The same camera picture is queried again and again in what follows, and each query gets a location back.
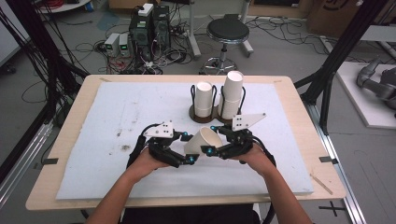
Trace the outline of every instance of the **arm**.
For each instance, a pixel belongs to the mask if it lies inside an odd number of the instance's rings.
[[[116,181],[86,223],[118,223],[134,184],[153,170],[165,166],[167,166],[165,163],[156,161],[149,155],[149,151],[144,149],[136,161]]]
[[[254,144],[248,153],[233,159],[245,161],[264,178],[279,223],[312,223],[281,173],[258,145]]]

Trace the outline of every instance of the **black stool seat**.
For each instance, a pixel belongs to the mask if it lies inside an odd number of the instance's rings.
[[[210,22],[206,29],[210,38],[227,44],[240,44],[248,39],[248,27],[240,20],[218,19]]]

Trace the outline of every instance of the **white cup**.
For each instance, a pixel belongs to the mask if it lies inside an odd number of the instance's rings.
[[[195,116],[200,117],[200,118],[207,118],[210,116],[211,112],[212,112],[212,108],[208,108],[208,109],[200,109],[195,107],[194,108],[195,111]]]
[[[224,82],[223,93],[227,101],[237,101],[241,99],[244,75],[238,71],[230,71]]]
[[[217,133],[208,127],[202,127],[199,132],[184,145],[184,153],[204,155],[201,146],[221,147],[222,142]]]
[[[223,119],[232,119],[233,116],[235,116],[238,113],[238,108],[241,103],[241,99],[237,101],[224,101],[224,109],[221,114],[221,109],[223,107],[223,98],[220,96],[219,100],[219,107],[218,107],[218,113]]]
[[[207,81],[198,82],[195,88],[194,107],[203,110],[210,109],[212,108],[212,102],[213,102],[212,84]]]

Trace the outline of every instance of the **white mounting plate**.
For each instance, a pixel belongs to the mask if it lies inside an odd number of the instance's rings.
[[[248,115],[235,115],[233,116],[233,131],[248,129],[253,124],[265,118],[265,113],[261,114],[248,114]]]
[[[173,137],[173,123],[172,120],[169,122],[164,122],[157,127],[149,128],[143,133],[145,136],[150,137],[163,137],[172,138]]]

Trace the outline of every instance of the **cardboard box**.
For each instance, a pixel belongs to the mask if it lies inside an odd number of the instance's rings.
[[[309,33],[340,37],[359,7],[356,0],[315,0],[306,20]]]
[[[153,3],[155,1],[153,0],[108,0],[108,6],[110,8],[115,8],[115,9],[121,9],[121,8],[127,8],[127,9],[132,9],[137,6],[143,6],[145,3]]]

